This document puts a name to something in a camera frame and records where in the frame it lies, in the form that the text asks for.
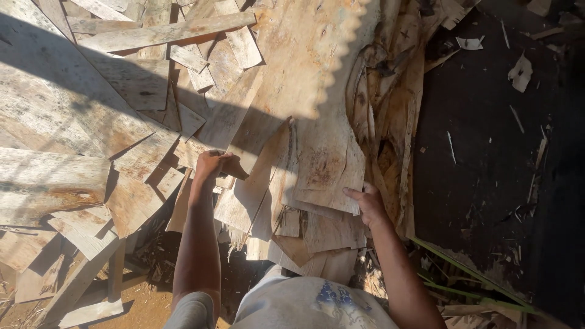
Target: fibrous wood debris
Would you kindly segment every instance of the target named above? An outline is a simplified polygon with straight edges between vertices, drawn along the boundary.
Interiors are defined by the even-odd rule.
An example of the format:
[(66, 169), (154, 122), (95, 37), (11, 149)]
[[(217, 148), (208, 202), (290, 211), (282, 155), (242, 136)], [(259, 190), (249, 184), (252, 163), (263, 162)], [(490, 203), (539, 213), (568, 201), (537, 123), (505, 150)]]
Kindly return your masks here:
[[(92, 300), (83, 293), (108, 260), (118, 290), (109, 296), (135, 284), (122, 281), (121, 250), (163, 205), (175, 206), (167, 229), (182, 230), (206, 150), (239, 156), (218, 179), (215, 215), (234, 244), (250, 242), (250, 259), (347, 283), (366, 228), (342, 188), (364, 180), (400, 234), (413, 234), (424, 47), (464, 16), (460, 5), (437, 0), (424, 19), (416, 0), (270, 6), (1, 2), (10, 28), (0, 40), (0, 245), (16, 252), (0, 261), (48, 283), (37, 294), (53, 298), (40, 328), (81, 324), (93, 309), (107, 309), (95, 320), (120, 313), (119, 303), (74, 306)], [(44, 250), (56, 237), (85, 256), (58, 291), (64, 252)], [(36, 288), (21, 286), (17, 299), (38, 299)]]

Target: person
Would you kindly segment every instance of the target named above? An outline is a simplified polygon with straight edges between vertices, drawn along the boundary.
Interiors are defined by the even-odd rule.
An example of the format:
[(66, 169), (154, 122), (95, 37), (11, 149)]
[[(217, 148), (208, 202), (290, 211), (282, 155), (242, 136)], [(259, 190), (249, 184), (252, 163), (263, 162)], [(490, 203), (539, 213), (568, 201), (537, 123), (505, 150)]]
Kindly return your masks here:
[[(175, 266), (172, 314), (165, 329), (215, 328), (220, 309), (221, 266), (212, 189), (222, 165), (232, 156), (210, 150), (197, 159)], [(343, 192), (357, 200), (362, 220), (372, 232), (390, 316), (363, 290), (318, 277), (275, 275), (263, 278), (244, 296), (232, 328), (446, 329), (409, 263), (380, 192), (369, 183), (364, 183), (364, 191), (345, 188)]]

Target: left hand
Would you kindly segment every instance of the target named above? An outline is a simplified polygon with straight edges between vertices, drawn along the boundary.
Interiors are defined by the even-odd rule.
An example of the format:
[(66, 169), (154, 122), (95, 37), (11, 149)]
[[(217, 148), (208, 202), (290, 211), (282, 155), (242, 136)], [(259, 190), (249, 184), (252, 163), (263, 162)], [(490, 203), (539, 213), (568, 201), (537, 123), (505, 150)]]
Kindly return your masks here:
[(232, 152), (224, 153), (220, 150), (209, 150), (201, 153), (197, 158), (193, 182), (198, 181), (213, 188), (223, 164), (232, 156)]

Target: forearm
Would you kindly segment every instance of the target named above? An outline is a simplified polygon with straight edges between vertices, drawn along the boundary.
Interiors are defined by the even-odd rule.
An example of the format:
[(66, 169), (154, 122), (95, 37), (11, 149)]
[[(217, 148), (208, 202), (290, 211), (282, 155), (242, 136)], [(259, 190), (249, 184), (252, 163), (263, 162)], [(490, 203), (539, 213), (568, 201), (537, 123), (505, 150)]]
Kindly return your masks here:
[(186, 294), (205, 292), (214, 301), (214, 316), (217, 318), (220, 291), (221, 264), (215, 236), (212, 187), (195, 179), (175, 265), (172, 308)]
[(377, 221), (371, 231), (392, 320), (401, 329), (446, 328), (390, 221)]

